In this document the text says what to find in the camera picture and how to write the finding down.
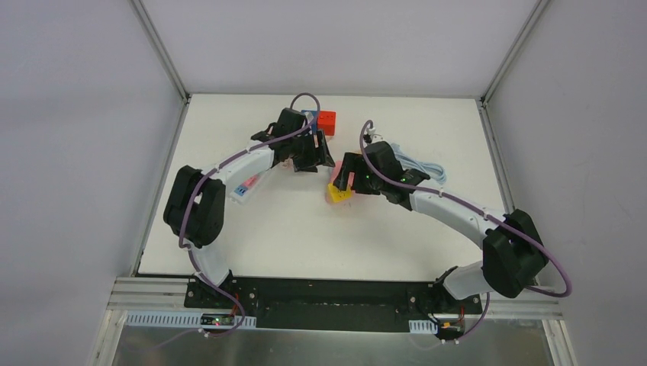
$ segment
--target wire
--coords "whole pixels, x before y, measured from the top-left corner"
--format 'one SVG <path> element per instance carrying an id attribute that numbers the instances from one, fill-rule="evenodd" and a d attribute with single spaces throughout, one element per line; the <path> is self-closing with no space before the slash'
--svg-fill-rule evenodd
<path id="1" fill-rule="evenodd" d="M 170 342 L 173 342 L 173 341 L 175 341 L 176 339 L 178 339 L 178 338 L 180 338 L 180 337 L 183 337 L 183 336 L 186 336 L 186 335 L 187 335 L 187 334 L 189 334 L 190 332 L 195 332 L 196 330 L 199 330 L 199 329 L 200 329 L 200 328 L 189 328 L 189 329 L 186 329 L 184 332 L 180 332 L 180 333 L 178 333 L 178 334 L 174 335 L 173 337 L 171 337 L 171 338 L 167 339 L 166 341 L 162 341 L 162 342 L 160 342 L 160 343 L 158 343 L 158 344 L 156 344 L 156 345 L 153 345 L 153 346 L 151 346 L 151 347 L 146 347 L 146 348 L 137 348 L 137 349 L 135 349 L 135 348 L 130 348 L 130 347 L 128 347 L 128 346 L 126 346 L 126 345 L 124 344 L 124 345 L 123 345 L 123 348 L 124 348 L 126 351 L 128 351 L 128 352 L 132 352 L 132 353 L 146 353 L 146 352 L 150 352 L 150 351 L 155 351 L 156 349 L 162 348 L 162 347 L 164 347 L 165 345 L 168 345 Z"/>
<path id="2" fill-rule="evenodd" d="M 187 225 L 187 222 L 188 222 L 188 217 L 189 217 L 189 215 L 191 213 L 191 208 L 192 208 L 193 202 L 195 202 L 195 198 L 198 196 L 198 192 L 200 191 L 200 188 L 202 188 L 202 185 L 212 175 L 216 174 L 216 172 L 219 172 L 222 168 L 229 165 L 230 163 L 232 163 L 236 159 L 240 158 L 241 156 L 246 155 L 249 152 L 252 152 L 254 150 L 258 150 L 258 149 L 260 149 L 260 148 L 262 148 L 264 146 L 268 146 L 270 144 L 277 143 L 277 142 L 280 142 L 280 141 L 283 141 L 283 140 L 291 139 L 292 137 L 297 136 L 299 133 L 303 133 L 303 132 L 309 130 L 310 127 L 312 126 L 312 124 L 317 122 L 319 112 L 321 111 L 321 104 L 319 103 L 319 99 L 317 99 L 317 97 L 315 97 L 311 93 L 300 93 L 300 94 L 297 94 L 292 99 L 292 103 L 290 103 L 290 108 L 293 108 L 295 106 L 295 102 L 300 97 L 303 97 L 303 96 L 308 96 L 308 97 L 312 98 L 314 100 L 314 103 L 317 105 L 317 113 L 314 115 L 314 118 L 310 122 L 308 122 L 301 129 L 296 130 L 293 133 L 289 133 L 289 134 L 287 134 L 285 136 L 277 137 L 277 138 L 275 138 L 273 140 L 266 141 L 264 143 L 256 144 L 256 145 L 252 146 L 251 148 L 249 148 L 249 150 L 248 149 L 241 150 L 241 151 L 233 154 L 229 158 L 225 159 L 223 162 L 220 163 L 220 165 L 217 168 L 214 168 L 214 169 L 210 170 L 209 172 L 207 172 L 207 174 L 203 175 L 202 178 L 200 178 L 198 183 L 195 185 L 195 188 L 193 188 L 193 192 L 191 193 L 191 196 L 188 199 L 188 204 L 186 205 L 186 209 L 185 209 L 185 212 L 184 212 L 184 217 L 182 218 L 182 225 L 180 226 L 180 231 L 179 231 L 179 235 L 178 235 L 178 237 L 179 237 L 179 247 L 180 247 L 180 249 L 188 249 L 188 258 L 189 258 L 189 260 L 191 260 L 191 264 L 193 265 L 193 268 L 198 273 L 198 278 L 200 278 L 204 283 L 206 283 L 208 286 L 210 286 L 214 290 L 216 290 L 219 294 L 225 296 L 229 300 L 232 300 L 233 303 L 234 303 L 234 306 L 236 306 L 236 307 L 238 307 L 238 309 L 240 309 L 240 316 L 241 316 L 240 321 L 236 325 L 231 327 L 231 329 L 228 329 L 227 331 L 222 332 L 222 333 L 217 333 L 215 335 L 212 335 L 213 337 L 221 337 L 221 336 L 226 336 L 226 335 L 231 334 L 234 330 L 238 329 L 241 325 L 243 325 L 243 322 L 245 321 L 246 314 L 245 314 L 245 309 L 243 309 L 243 306 L 240 304 L 240 302 L 238 300 L 236 300 L 236 298 L 234 298 L 233 296 L 228 294 L 226 291 L 221 290 L 216 284 L 211 282 L 211 280 L 209 280 L 206 276 L 200 275 L 202 273 L 202 271 L 200 270 L 200 266 L 198 265 L 198 262 L 195 260 L 191 244 L 184 243 L 184 238 L 185 238 L 185 235 L 186 235 L 186 225 Z"/>
<path id="3" fill-rule="evenodd" d="M 395 158 L 400 161 L 400 164 L 402 164 L 404 168 L 418 169 L 421 172 L 425 172 L 441 185 L 447 181 L 447 174 L 442 165 L 436 164 L 435 162 L 421 162 L 420 160 L 416 160 L 402 152 L 400 145 L 396 143 L 392 143 L 390 145 L 395 154 Z"/>
<path id="4" fill-rule="evenodd" d="M 364 147 L 364 135 L 365 135 L 365 132 L 366 132 L 367 128 L 373 128 L 373 121 L 372 120 L 367 120 L 364 123 L 364 126 L 362 127 L 362 133 L 359 135 L 359 149 L 362 151 L 362 157 L 364 158 L 364 161 L 366 162 L 366 165 L 369 166 L 369 168 L 371 169 L 371 171 L 373 173 L 375 173 L 378 177 L 380 177 L 382 180 L 386 181 L 390 185 L 394 185 L 396 187 L 411 189 L 411 190 L 414 190 L 414 191 L 423 191 L 423 192 L 427 192 L 427 193 L 431 193 L 431 194 L 440 194 L 440 191 L 437 190 L 437 189 L 428 188 L 428 187 L 418 187 L 416 185 L 407 185 L 405 183 L 400 183 L 399 181 L 393 181 L 393 180 L 389 179 L 386 175 L 383 175 L 379 170 L 377 170 L 377 168 L 373 165 L 373 163 L 371 162 L 369 157 L 366 155 L 366 149 Z M 493 223 L 496 223 L 498 226 L 501 226 L 504 229 L 506 229 L 507 231 L 519 236 L 521 239 L 527 241 L 530 245 L 537 248 L 537 250 L 539 250 L 549 261 L 552 262 L 552 264 L 557 269 L 557 272 L 559 272 L 559 274 L 562 276 L 562 280 L 564 281 L 564 284 L 566 286 L 566 289 L 564 290 L 564 292 L 560 292 L 560 293 L 546 291 L 546 290 L 543 290 L 541 288 L 537 288 L 537 287 L 534 287 L 534 286 L 526 286 L 526 288 L 528 290 L 535 291 L 535 292 L 540 293 L 540 294 L 545 294 L 545 295 L 550 296 L 550 297 L 568 297 L 569 295 L 571 295 L 571 293 L 573 292 L 573 285 L 571 283 L 570 277 L 568 276 L 568 274 L 566 274 L 566 270 L 564 269 L 562 264 L 559 263 L 557 258 L 551 252 L 549 252 L 548 249 L 544 248 L 544 246 L 539 244 L 539 242 L 537 242 L 535 239 L 531 238 L 530 236 L 526 235 L 525 233 L 522 233 L 521 231 L 513 228 L 512 226 L 502 222 L 501 220 L 497 219 L 496 217 L 490 215 L 489 213 L 486 213 L 485 211 L 483 211 L 482 209 L 476 207 L 475 205 L 470 204 L 469 202 L 461 199 L 458 196 L 455 196 L 455 195 L 447 193 L 447 192 L 443 192 L 442 197 L 447 198 L 447 199 L 449 199 L 451 201 L 454 201 L 457 204 L 460 204 L 461 206 L 463 206 L 465 208 L 468 208 L 471 211 L 474 211 L 477 215 L 485 218 L 486 220 L 490 220 Z"/>

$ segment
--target pink object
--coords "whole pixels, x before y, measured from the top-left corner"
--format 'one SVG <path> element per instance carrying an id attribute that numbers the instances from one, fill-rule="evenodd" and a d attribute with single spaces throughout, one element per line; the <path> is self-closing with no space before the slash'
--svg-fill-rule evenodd
<path id="1" fill-rule="evenodd" d="M 247 180 L 246 180 L 244 183 L 242 183 L 241 185 L 242 185 L 243 187 L 251 188 L 251 187 L 253 187 L 253 186 L 254 186 L 254 184 L 255 184 L 255 183 L 256 183 L 256 181 L 258 181 L 258 180 L 259 180 L 259 176 L 258 176 L 258 175 L 254 175 L 252 178 L 247 179 Z"/>

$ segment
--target metal frame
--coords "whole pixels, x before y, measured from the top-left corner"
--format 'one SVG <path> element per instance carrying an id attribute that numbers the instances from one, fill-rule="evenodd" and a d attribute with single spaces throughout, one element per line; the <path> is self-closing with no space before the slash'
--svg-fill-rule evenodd
<path id="1" fill-rule="evenodd" d="M 188 278 L 117 278 L 108 300 L 108 311 L 149 310 L 203 313 L 229 313 L 230 309 L 185 308 L 184 300 Z M 500 294 L 491 294 L 488 319 L 535 319 L 563 320 L 558 301 L 532 291 L 524 291 L 518 297 L 509 299 Z M 455 314 L 436 314 L 439 318 Z M 479 315 L 465 315 L 466 319 L 477 319 Z"/>
<path id="2" fill-rule="evenodd" d="M 137 16 L 137 19 L 141 23 L 144 33 L 146 33 L 146 37 L 148 37 L 150 46 L 155 50 L 155 53 L 159 57 L 159 62 L 162 64 L 164 71 L 169 76 L 169 79 L 173 83 L 173 86 L 178 92 L 180 98 L 183 101 L 186 101 L 189 96 L 188 92 L 186 91 L 182 79 L 180 79 L 178 70 L 175 69 L 175 66 L 173 65 L 169 52 L 166 50 L 164 43 L 162 43 L 159 33 L 157 33 L 157 29 L 155 29 L 155 25 L 153 25 L 153 21 L 150 20 L 146 6 L 144 6 L 142 0 L 129 0 L 129 2 Z"/>
<path id="3" fill-rule="evenodd" d="M 501 199 L 504 202 L 504 209 L 506 212 L 510 213 L 514 211 L 514 201 L 512 199 L 512 191 L 510 190 L 510 184 L 507 180 L 507 170 L 505 167 L 505 162 L 501 150 L 498 145 L 498 138 L 495 135 L 494 129 L 490 122 L 490 117 L 488 116 L 488 110 L 484 106 L 483 102 L 476 101 L 476 107 L 478 108 L 478 114 L 481 116 L 481 124 L 483 125 L 483 132 L 485 133 L 485 139 L 488 143 L 488 150 L 490 151 L 490 159 L 492 164 L 494 164 L 494 174 L 497 176 L 497 183 L 499 184 L 499 192 L 501 193 Z"/>
<path id="4" fill-rule="evenodd" d="M 517 57 L 520 55 L 523 46 L 526 45 L 526 41 L 530 37 L 530 34 L 534 31 L 537 22 L 542 17 L 544 11 L 546 11 L 551 2 L 552 0 L 537 0 L 537 2 L 535 3 L 533 10 L 530 12 L 528 18 L 523 23 L 521 30 L 512 43 L 512 46 L 507 51 L 507 54 L 504 57 L 504 61 L 499 66 L 499 69 L 494 74 L 494 78 L 490 82 L 490 85 L 488 85 L 488 89 L 483 94 L 483 98 L 481 100 L 485 103 L 486 107 L 490 99 L 492 99 L 494 92 L 497 91 L 501 80 L 503 80 L 507 72 L 510 70 L 510 67 L 512 66 L 514 60 L 517 59 Z"/>
<path id="5" fill-rule="evenodd" d="M 134 255 L 133 260 L 130 262 L 130 269 L 128 273 L 131 276 L 137 275 L 137 270 L 140 267 L 141 257 L 143 250 L 146 247 L 146 242 L 148 241 L 148 235 L 150 234 L 150 229 L 153 227 L 153 219 L 155 218 L 155 212 L 157 211 L 157 205 L 159 205 L 159 200 L 162 197 L 162 189 L 164 189 L 164 182 L 166 181 L 166 176 L 169 174 L 171 169 L 171 162 L 173 161 L 173 155 L 175 154 L 175 148 L 178 145 L 178 140 L 180 138 L 180 133 L 182 132 L 182 126 L 184 126 L 184 121 L 186 119 L 186 114 L 188 113 L 188 106 L 191 104 L 191 97 L 184 101 L 182 106 L 182 111 L 178 119 L 178 125 L 175 127 L 175 132 L 173 133 L 173 138 L 169 143 L 169 151 L 164 158 L 164 166 L 162 174 L 159 177 L 157 186 L 155 187 L 155 197 L 153 199 L 153 204 L 151 205 L 148 213 L 148 221 L 146 222 L 146 229 L 144 229 L 140 240 L 138 241 L 137 252 Z"/>
<path id="6" fill-rule="evenodd" d="M 126 314 L 126 310 L 106 310 L 89 364 L 94 366 L 112 365 L 114 353 L 117 351 L 121 337 L 121 330 L 126 322 Z"/>
<path id="7" fill-rule="evenodd" d="M 111 365 L 117 344 L 130 311 L 154 316 L 160 311 L 166 315 L 187 316 L 195 313 L 229 313 L 229 309 L 189 309 L 183 306 L 188 285 L 187 278 L 117 278 L 108 301 L 104 322 L 95 343 L 91 364 Z M 476 319 L 478 315 L 466 315 Z M 563 315 L 555 298 L 524 291 L 515 299 L 491 294 L 487 319 L 542 320 L 546 339 L 555 365 L 577 365 L 566 332 Z"/>

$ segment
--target yellow object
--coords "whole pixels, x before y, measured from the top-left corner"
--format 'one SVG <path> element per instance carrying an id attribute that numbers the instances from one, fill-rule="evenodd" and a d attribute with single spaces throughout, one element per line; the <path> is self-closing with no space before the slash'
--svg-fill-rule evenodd
<path id="1" fill-rule="evenodd" d="M 350 186 L 348 186 L 345 191 L 340 191 L 339 188 L 335 187 L 332 183 L 328 183 L 328 198 L 331 203 L 336 204 L 351 197 L 352 191 L 350 190 Z"/>

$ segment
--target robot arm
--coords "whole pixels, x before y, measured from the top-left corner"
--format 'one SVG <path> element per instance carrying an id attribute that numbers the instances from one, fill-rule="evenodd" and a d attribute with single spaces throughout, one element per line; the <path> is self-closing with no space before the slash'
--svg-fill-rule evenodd
<path id="1" fill-rule="evenodd" d="M 327 147 L 324 132 L 310 130 L 292 138 L 271 143 L 274 139 L 289 135 L 303 128 L 304 123 L 314 118 L 290 108 L 285 108 L 278 118 L 264 131 L 251 137 L 247 152 L 231 160 L 216 171 L 199 188 L 199 202 L 191 202 L 191 214 L 186 223 L 185 243 L 192 250 L 190 259 L 201 269 L 202 274 L 216 285 L 220 285 L 229 274 L 229 266 L 220 246 L 212 246 L 224 224 L 224 205 L 229 194 L 242 183 L 261 172 L 269 170 L 287 159 L 292 159 L 296 172 L 316 172 L 318 165 L 334 166 L 334 160 Z M 258 149 L 250 149 L 259 143 L 266 143 Z M 169 200 L 164 210 L 164 222 L 179 236 L 186 207 L 192 192 L 203 179 L 206 171 L 221 166 L 214 164 L 204 169 L 184 166 L 175 176 Z"/>
<path id="2" fill-rule="evenodd" d="M 370 143 L 371 137 L 367 136 L 366 140 Z M 487 214 L 541 242 L 527 213 L 515 210 L 510 215 L 505 215 L 456 198 L 457 196 L 430 180 L 426 173 L 416 169 L 403 170 L 391 146 L 385 141 L 370 143 L 365 152 L 374 167 L 392 181 L 433 188 L 439 193 L 431 194 L 391 185 L 369 169 L 361 154 L 351 152 L 344 156 L 340 173 L 333 181 L 337 188 L 346 190 L 349 174 L 354 173 L 352 189 L 356 193 L 382 194 L 393 204 L 436 218 L 465 235 L 483 251 L 482 261 L 465 267 L 450 268 L 436 280 L 431 294 L 433 308 L 451 307 L 457 300 L 490 291 L 506 297 L 516 297 L 548 263 L 546 257 L 528 242 L 486 220 L 485 215 L 477 215 L 465 207 L 465 204 L 480 207 Z"/>

